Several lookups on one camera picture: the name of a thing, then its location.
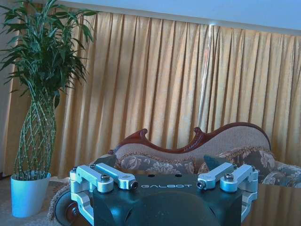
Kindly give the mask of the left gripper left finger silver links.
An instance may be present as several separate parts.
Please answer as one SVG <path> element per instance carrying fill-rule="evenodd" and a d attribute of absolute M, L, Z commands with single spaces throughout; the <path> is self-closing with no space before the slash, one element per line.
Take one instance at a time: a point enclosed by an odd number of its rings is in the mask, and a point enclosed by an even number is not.
<path fill-rule="evenodd" d="M 100 193 L 109 193 L 117 185 L 121 190 L 133 191 L 138 182 L 133 174 L 114 168 L 116 155 L 107 154 L 98 158 L 90 166 L 80 165 L 70 171 L 71 200 L 78 205 L 80 214 L 88 221 L 94 221 L 94 210 L 88 192 L 96 189 Z"/>

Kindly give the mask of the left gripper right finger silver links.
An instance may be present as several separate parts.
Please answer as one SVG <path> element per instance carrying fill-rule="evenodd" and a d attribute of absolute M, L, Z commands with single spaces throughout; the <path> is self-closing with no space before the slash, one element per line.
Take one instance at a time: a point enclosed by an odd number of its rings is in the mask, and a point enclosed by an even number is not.
<path fill-rule="evenodd" d="M 243 164 L 238 167 L 234 163 L 218 163 L 207 173 L 200 173 L 197 179 L 197 187 L 200 190 L 213 189 L 216 183 L 226 193 L 234 193 L 242 190 L 241 219 L 249 214 L 252 202 L 258 198 L 258 170 L 251 165 Z"/>

